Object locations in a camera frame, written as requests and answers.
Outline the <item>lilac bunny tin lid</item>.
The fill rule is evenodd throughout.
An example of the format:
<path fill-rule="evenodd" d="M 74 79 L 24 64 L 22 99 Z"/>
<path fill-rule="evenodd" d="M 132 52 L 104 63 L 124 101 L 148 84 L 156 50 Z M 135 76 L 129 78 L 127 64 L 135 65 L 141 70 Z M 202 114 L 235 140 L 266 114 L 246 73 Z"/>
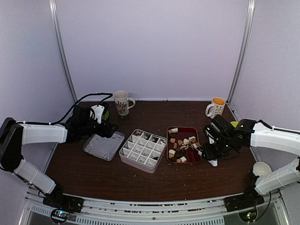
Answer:
<path fill-rule="evenodd" d="M 125 135 L 115 132 L 110 138 L 92 135 L 84 144 L 82 150 L 97 158 L 111 161 L 125 140 Z"/>

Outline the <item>red chocolate tray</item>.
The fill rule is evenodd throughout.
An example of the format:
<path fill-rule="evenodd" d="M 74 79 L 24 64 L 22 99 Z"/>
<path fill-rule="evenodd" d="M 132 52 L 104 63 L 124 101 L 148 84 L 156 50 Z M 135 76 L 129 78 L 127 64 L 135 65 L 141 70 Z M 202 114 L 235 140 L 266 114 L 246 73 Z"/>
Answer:
<path fill-rule="evenodd" d="M 189 145 L 200 143 L 193 127 L 169 127 L 167 129 L 166 158 L 171 164 L 198 164 L 202 157 Z"/>

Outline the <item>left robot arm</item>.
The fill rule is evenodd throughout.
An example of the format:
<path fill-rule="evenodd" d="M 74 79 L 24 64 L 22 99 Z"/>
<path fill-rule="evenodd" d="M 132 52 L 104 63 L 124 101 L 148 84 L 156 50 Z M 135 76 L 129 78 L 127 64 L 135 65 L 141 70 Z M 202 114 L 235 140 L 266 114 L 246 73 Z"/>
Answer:
<path fill-rule="evenodd" d="M 57 208 L 67 204 L 63 188 L 52 178 L 25 159 L 22 150 L 30 145 L 77 143 L 85 137 L 98 135 L 111 138 L 118 126 L 108 120 L 107 99 L 103 96 L 97 104 L 84 106 L 80 102 L 92 96 L 87 94 L 73 103 L 66 114 L 55 122 L 17 121 L 7 117 L 0 127 L 0 168 L 36 187 Z"/>

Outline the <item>white metal tongs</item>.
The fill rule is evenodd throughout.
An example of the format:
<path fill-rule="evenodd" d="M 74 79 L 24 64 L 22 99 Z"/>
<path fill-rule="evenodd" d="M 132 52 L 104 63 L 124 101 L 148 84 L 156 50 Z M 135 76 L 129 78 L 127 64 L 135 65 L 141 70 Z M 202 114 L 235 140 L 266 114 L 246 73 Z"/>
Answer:
<path fill-rule="evenodd" d="M 218 160 L 217 159 L 209 159 L 208 156 L 204 153 L 204 150 L 200 143 L 192 143 L 189 145 L 192 149 L 197 151 L 197 154 L 204 158 L 207 162 L 209 162 L 213 167 L 217 167 Z"/>

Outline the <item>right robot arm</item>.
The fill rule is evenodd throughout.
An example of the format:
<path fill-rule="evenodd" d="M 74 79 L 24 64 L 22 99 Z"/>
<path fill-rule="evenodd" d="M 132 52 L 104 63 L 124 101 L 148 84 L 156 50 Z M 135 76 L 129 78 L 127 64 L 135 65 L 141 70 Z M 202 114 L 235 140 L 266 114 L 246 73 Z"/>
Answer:
<path fill-rule="evenodd" d="M 275 189 L 300 181 L 300 133 L 271 126 L 263 120 L 241 119 L 233 126 L 221 115 L 216 115 L 203 129 L 209 141 L 202 146 L 202 156 L 207 161 L 223 158 L 231 150 L 239 152 L 243 147 L 267 148 L 296 155 L 287 165 L 264 175 L 257 175 L 254 184 L 240 197 L 240 203 L 250 207 Z"/>

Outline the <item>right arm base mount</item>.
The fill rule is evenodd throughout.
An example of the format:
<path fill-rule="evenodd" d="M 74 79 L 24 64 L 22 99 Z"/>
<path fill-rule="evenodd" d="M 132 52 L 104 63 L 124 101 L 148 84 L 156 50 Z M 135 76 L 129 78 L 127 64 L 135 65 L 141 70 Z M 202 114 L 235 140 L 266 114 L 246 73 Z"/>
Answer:
<path fill-rule="evenodd" d="M 224 203 L 227 212 L 237 212 L 240 220 L 251 223 L 258 218 L 257 206 L 264 203 L 264 198 L 235 195 L 226 197 Z"/>

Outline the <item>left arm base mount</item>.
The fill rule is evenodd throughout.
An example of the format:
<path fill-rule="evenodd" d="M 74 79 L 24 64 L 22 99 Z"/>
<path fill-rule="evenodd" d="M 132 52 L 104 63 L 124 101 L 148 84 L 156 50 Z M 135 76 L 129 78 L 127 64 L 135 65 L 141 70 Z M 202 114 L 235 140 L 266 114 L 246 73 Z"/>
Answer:
<path fill-rule="evenodd" d="M 61 202 L 55 202 L 49 197 L 44 197 L 43 204 L 53 207 L 50 213 L 50 219 L 56 224 L 66 222 L 71 214 L 80 213 L 83 208 L 84 200 L 79 197 L 63 195 Z"/>

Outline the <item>lilac tin box with dividers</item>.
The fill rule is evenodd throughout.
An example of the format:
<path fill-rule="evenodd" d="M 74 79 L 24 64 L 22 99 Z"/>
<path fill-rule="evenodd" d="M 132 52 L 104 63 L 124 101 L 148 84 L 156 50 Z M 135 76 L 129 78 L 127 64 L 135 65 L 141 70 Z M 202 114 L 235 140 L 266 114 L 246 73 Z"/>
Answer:
<path fill-rule="evenodd" d="M 119 151 L 121 161 L 147 173 L 154 173 L 163 157 L 167 138 L 136 129 Z"/>

